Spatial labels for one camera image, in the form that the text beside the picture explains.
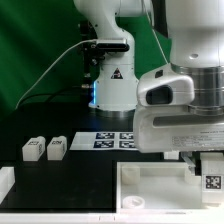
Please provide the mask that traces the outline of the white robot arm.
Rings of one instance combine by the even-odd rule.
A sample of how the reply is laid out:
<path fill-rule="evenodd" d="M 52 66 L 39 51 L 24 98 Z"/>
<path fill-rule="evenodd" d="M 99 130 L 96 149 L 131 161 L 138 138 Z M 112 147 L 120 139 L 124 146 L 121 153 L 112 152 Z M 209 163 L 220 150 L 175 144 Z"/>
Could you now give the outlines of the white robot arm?
<path fill-rule="evenodd" d="M 224 0 L 73 0 L 93 25 L 105 59 L 91 107 L 133 111 L 136 148 L 142 153 L 191 152 L 190 169 L 224 175 Z M 134 74 L 134 39 L 115 19 L 152 13 L 153 25 L 172 40 L 170 61 Z"/>

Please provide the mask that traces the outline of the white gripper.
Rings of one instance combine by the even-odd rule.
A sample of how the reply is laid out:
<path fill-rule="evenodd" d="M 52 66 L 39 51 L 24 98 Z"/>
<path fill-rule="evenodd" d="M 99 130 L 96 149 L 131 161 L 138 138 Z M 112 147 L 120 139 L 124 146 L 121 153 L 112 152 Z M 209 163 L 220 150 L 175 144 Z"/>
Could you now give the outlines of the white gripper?
<path fill-rule="evenodd" d="M 186 106 L 138 105 L 133 133 L 140 152 L 182 152 L 181 157 L 189 171 L 200 176 L 201 160 L 187 151 L 224 150 L 224 115 L 193 115 Z"/>

